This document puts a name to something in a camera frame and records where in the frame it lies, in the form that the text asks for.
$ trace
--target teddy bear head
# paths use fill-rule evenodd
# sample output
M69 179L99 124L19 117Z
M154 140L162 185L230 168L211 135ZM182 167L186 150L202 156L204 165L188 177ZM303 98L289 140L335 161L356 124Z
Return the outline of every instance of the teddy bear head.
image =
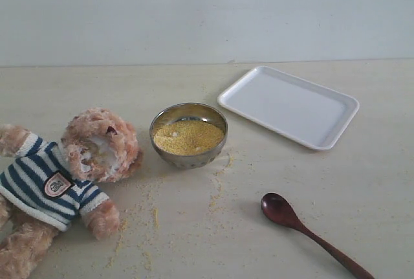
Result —
M108 109L87 109L75 116L61 138L74 178L115 182L140 167L142 150L132 124Z

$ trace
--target metal bowl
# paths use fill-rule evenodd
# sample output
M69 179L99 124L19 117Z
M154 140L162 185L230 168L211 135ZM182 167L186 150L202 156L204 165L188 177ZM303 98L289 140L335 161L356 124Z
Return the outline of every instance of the metal bowl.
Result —
M165 125L179 120L203 120L221 129L224 137L214 148L196 155L176 155L164 151L154 142L157 131ZM152 121L149 137L155 151L169 164L181 169L193 169L212 162L220 153L227 140L227 121L214 107L201 103L176 104L161 111Z

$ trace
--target wall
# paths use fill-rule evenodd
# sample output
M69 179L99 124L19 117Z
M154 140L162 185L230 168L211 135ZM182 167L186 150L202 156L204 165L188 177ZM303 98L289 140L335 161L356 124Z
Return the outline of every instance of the wall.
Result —
M0 0L0 66L414 57L414 0Z

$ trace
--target bear logo patch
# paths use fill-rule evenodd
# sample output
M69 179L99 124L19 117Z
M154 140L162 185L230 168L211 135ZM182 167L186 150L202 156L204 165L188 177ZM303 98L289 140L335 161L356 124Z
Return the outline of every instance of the bear logo patch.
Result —
M57 198L62 196L72 186L73 183L68 181L59 172L56 172L54 175L47 179L44 191L47 197Z

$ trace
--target white tray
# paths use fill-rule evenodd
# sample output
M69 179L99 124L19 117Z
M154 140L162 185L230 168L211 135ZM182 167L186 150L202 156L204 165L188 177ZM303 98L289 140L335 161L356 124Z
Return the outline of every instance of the white tray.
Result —
M329 150L359 110L348 95L259 66L225 90L218 103L314 150Z

